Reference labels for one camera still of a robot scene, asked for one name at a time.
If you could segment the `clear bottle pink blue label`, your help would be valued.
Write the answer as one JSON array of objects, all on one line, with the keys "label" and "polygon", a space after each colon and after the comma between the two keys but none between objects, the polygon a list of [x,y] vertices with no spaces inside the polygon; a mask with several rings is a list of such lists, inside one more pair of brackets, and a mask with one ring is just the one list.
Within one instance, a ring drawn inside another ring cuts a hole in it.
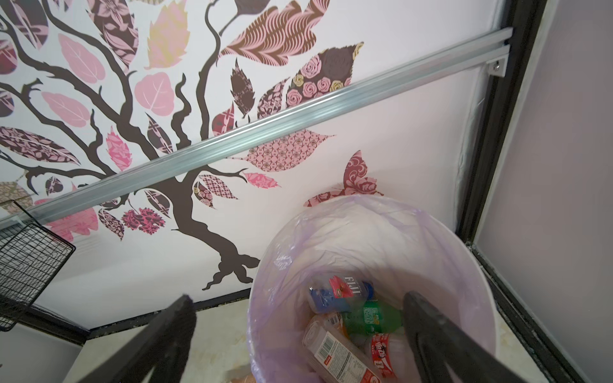
[{"label": "clear bottle pink blue label", "polygon": [[352,274],[318,274],[307,286],[306,298],[316,314],[350,312],[375,297],[372,284]]}]

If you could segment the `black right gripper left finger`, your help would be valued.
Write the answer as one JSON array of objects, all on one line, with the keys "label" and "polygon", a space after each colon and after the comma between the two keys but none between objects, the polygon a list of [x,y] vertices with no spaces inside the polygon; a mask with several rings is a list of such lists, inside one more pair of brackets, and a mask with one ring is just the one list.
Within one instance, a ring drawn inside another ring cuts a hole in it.
[{"label": "black right gripper left finger", "polygon": [[195,329],[194,302],[183,295],[81,381],[179,382]]}]

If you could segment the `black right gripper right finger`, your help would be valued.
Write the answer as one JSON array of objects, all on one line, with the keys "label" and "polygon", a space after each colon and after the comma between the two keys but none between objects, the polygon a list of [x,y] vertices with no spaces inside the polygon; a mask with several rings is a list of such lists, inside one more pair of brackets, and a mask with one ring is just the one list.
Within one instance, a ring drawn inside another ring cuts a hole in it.
[{"label": "black right gripper right finger", "polygon": [[403,297],[405,336],[423,382],[522,382],[417,291]]}]

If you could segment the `clear bottle green white label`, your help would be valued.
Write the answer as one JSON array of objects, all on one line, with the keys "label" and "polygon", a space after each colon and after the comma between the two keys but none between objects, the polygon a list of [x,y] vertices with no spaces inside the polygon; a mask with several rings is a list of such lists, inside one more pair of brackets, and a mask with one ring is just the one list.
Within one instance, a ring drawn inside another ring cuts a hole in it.
[{"label": "clear bottle green white label", "polygon": [[325,382],[382,382],[366,356],[321,316],[308,323],[301,346],[307,363]]}]

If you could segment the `green Sprite bottle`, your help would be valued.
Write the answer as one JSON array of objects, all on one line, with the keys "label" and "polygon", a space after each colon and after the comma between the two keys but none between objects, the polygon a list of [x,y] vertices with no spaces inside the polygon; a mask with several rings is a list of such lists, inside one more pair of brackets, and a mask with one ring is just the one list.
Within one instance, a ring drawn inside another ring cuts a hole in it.
[{"label": "green Sprite bottle", "polygon": [[342,317],[348,334],[390,334],[403,326],[402,312],[383,301],[366,301]]}]

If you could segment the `clear bottle red label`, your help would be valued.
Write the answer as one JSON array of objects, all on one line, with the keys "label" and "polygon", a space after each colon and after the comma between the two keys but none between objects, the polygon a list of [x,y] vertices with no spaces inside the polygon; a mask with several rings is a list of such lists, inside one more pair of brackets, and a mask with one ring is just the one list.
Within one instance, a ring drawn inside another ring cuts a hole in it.
[{"label": "clear bottle red label", "polygon": [[375,334],[367,340],[365,353],[383,378],[409,381],[413,375],[413,354],[403,335]]}]

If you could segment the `brown Nescafe coffee bottle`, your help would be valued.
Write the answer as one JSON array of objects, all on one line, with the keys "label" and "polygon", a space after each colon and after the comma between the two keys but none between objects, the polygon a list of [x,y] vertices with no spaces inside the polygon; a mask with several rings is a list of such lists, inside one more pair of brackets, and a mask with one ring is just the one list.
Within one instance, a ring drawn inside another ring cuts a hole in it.
[{"label": "brown Nescafe coffee bottle", "polygon": [[334,312],[327,314],[318,314],[317,317],[323,319],[325,322],[332,325],[336,330],[338,330],[338,332],[347,335],[342,314]]}]

